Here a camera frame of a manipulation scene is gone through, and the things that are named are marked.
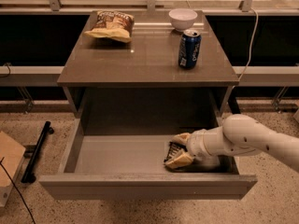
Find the black metal bracket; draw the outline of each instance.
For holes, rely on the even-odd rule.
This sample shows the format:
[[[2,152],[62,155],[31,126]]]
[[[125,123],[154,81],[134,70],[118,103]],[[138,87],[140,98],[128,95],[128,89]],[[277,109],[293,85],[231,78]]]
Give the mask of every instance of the black metal bracket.
[[[47,133],[53,134],[54,130],[50,127],[50,122],[46,121],[44,128],[41,132],[41,134],[39,135],[39,138],[37,140],[33,155],[31,156],[31,159],[29,160],[29,163],[27,165],[27,168],[25,170],[25,173],[21,179],[22,183],[34,183],[36,181],[36,176],[33,173],[35,164],[36,164],[36,160],[38,157],[38,154],[40,152],[40,149],[45,141],[46,135]]]

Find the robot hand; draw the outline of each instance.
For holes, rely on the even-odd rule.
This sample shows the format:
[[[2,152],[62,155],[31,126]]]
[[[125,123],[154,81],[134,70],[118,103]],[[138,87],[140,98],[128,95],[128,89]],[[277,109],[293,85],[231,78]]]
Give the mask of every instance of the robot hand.
[[[189,157],[189,162],[168,166],[175,162],[172,157],[179,160],[181,153],[173,155],[165,163],[170,168],[189,165],[195,157],[250,156],[263,151],[299,172],[299,138],[272,131],[245,115],[232,115],[215,129],[176,135],[172,142],[186,147],[184,157]]]

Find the cabinet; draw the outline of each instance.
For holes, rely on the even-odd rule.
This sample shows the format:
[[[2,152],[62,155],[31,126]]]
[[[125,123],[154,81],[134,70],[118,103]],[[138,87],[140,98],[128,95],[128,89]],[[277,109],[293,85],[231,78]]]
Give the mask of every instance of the cabinet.
[[[135,16],[132,42],[83,34],[58,84],[76,120],[56,175],[40,183],[57,199],[240,199],[256,183],[235,160],[216,157],[180,172],[164,167],[172,135],[221,125],[237,75],[198,12],[202,34],[197,65],[178,67],[181,34],[168,11],[126,11]]]

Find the black cable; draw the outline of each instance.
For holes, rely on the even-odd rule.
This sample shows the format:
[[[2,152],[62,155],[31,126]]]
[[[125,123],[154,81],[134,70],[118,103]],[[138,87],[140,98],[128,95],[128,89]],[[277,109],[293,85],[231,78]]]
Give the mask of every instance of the black cable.
[[[10,70],[10,67],[9,67],[9,63],[5,63],[3,66],[5,66],[5,65],[7,66],[8,74],[0,76],[0,78],[5,78],[5,77],[9,77],[10,76],[11,70]]]
[[[1,167],[2,167],[3,170],[6,172],[6,174],[7,174],[8,178],[10,179],[10,181],[11,181],[13,187],[16,189],[16,191],[19,192],[19,194],[20,194],[20,196],[21,196],[21,200],[22,200],[22,202],[24,203],[25,207],[27,208],[27,210],[28,210],[28,212],[29,212],[29,214],[30,214],[30,217],[31,217],[33,223],[36,224],[35,219],[34,219],[34,216],[32,215],[32,213],[31,213],[31,211],[30,211],[28,205],[26,204],[26,201],[25,201],[24,198],[22,197],[21,192],[19,191],[19,189],[17,188],[16,184],[14,183],[14,181],[12,180],[12,178],[10,177],[10,175],[9,175],[9,173],[8,173],[8,171],[7,171],[7,169],[3,166],[3,164],[2,164],[3,159],[4,159],[4,157],[2,158],[2,160],[0,160],[0,165],[1,165]]]

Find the soda can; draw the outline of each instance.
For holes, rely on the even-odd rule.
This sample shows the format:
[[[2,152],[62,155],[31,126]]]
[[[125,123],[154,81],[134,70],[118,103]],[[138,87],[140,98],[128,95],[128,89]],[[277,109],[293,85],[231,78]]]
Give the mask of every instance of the soda can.
[[[202,37],[196,30],[186,30],[179,44],[178,65],[184,69],[192,69],[196,66]]]

